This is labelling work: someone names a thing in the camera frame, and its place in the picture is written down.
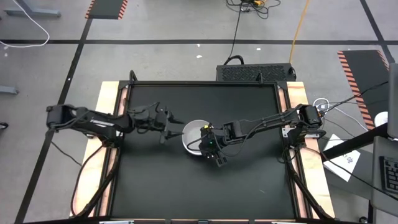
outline concrete floor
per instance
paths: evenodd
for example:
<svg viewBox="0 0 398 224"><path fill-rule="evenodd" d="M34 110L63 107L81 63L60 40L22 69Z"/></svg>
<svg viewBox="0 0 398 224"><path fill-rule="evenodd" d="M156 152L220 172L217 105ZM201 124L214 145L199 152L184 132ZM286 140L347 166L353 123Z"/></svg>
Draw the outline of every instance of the concrete floor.
<svg viewBox="0 0 398 224"><path fill-rule="evenodd" d="M36 0L36 6L59 9L59 19L37 19L52 40L78 40L86 24L90 0ZM385 40L398 40L396 0L367 1ZM291 40L299 22L304 0L285 0L270 9L268 20L243 14L237 39ZM0 0L0 9L13 6ZM26 18L9 17L0 11L0 39L44 39L45 35ZM131 1L120 21L94 20L88 40L168 40L232 39L237 13L226 8L224 0ZM300 40L377 40L359 0L312 1L298 37ZM45 127L45 108L57 103L70 69L77 44L49 44L39 48L0 48L0 83L16 86L18 95L0 95L0 118L10 127L0 134L0 223L12 223L24 196L39 155ZM389 45L398 58L398 46ZM303 81L309 102L325 97L341 101L352 96L336 52L338 50L378 49L378 45L297 45L293 66ZM103 81L127 80L134 69L140 80L214 80L215 68L231 50L230 44L85 44L65 103L94 108ZM246 63L287 62L290 45L236 45L234 53ZM360 120L355 105L340 107ZM337 111L328 119L357 135L363 130ZM325 125L345 139L344 131ZM54 139L78 161L83 159L87 140L80 133L62 131ZM25 221L67 218L69 201L78 167L50 148ZM367 200L330 186L336 216L356 221L367 215ZM398 223L398 218L377 214L380 223Z"/></svg>

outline wooden frame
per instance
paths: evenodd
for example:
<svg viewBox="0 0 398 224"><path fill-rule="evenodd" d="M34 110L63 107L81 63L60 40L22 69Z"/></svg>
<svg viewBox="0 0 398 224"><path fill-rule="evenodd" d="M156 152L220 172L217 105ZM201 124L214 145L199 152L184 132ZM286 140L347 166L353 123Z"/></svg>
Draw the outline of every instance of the wooden frame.
<svg viewBox="0 0 398 224"><path fill-rule="evenodd" d="M288 82L288 92L290 98L291 107L295 107L298 104L308 104L307 96L305 94L304 84L302 82ZM114 112L114 107L118 94L119 82L103 82L101 86L101 90L99 92L99 97L97 101L96 111L103 113L111 113ZM122 90L120 102L119 102L119 111L118 114L122 114L124 111L125 99L127 96L127 88ZM282 111L287 109L287 105L285 102L284 92L279 90L280 96L280 104L282 107ZM311 149L319 150L318 143L316 139L306 139L305 141L307 146ZM101 145L98 139L89 139L87 142L86 152L83 161L90 156L99 146ZM116 150L113 149L111 151L111 158L109 160L109 169L112 167L114 155ZM325 172L323 170L322 159L319 154L316 154L310 150L302 149L301 160L305 175L305 180L307 183L307 188L317 200L317 202L322 206L324 211L327 212L330 216L334 217L335 213L333 211L333 206L331 204L328 184L326 182ZM87 202L92 198L93 194L97 190L101 173L104 166L104 158L106 154L106 149L102 148L97 155L95 155L91 161L89 161L81 173L79 185L73 199L73 208L76 213L81 211ZM297 160L293 160L294 168L297 172L299 172L297 168ZM99 215L106 215L106 210L109 202L109 189L110 184L103 194L103 198L101 201L101 209L99 211ZM300 191L300 189L296 185L296 192L298 198L298 207L299 207L299 215L303 218L307 217L307 211L305 208L304 198ZM314 218L317 218L315 212L312 211L312 215Z"/></svg>

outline white paper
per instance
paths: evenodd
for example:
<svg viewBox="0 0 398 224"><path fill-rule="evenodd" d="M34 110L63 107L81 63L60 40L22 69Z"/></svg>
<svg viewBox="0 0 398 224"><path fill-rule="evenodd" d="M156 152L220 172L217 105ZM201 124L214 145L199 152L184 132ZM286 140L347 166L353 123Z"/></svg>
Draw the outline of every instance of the white paper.
<svg viewBox="0 0 398 224"><path fill-rule="evenodd" d="M331 147L336 146L343 142L343 140L341 140L335 134L331 135L330 140L332 140L332 141L328 141L328 144L326 145L325 150L328 150ZM352 152L344 154L339 157L336 157L336 158L332 159L331 161L334 162L335 164L343 167L344 169L348 170L350 173L352 173L354 171L355 165L358 162L360 155L361 155L360 152L358 152L357 150L353 150ZM339 167L335 166L330 161L324 162L323 165L327 169L332 171L334 174L341 177L343 180L345 180L347 182L349 181L349 178L351 177L351 175L349 173L345 172L343 169L340 169Z"/></svg>

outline white bowl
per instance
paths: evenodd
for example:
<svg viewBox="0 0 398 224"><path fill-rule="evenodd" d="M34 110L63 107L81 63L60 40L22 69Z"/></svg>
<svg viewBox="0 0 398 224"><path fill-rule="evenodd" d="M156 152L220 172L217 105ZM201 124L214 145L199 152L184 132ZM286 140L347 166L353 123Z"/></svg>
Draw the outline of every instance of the white bowl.
<svg viewBox="0 0 398 224"><path fill-rule="evenodd" d="M197 140L200 138L200 129L204 127L205 125L209 125L209 122L204 121L204 120L194 120L189 122L187 125L185 125L184 129L182 132L184 133L182 135L182 144L184 145L184 148L192 155L195 156L201 156L200 151L192 151L189 150L187 145L194 140ZM191 149L198 149L199 150L199 144L200 141L197 141L189 146Z"/></svg>

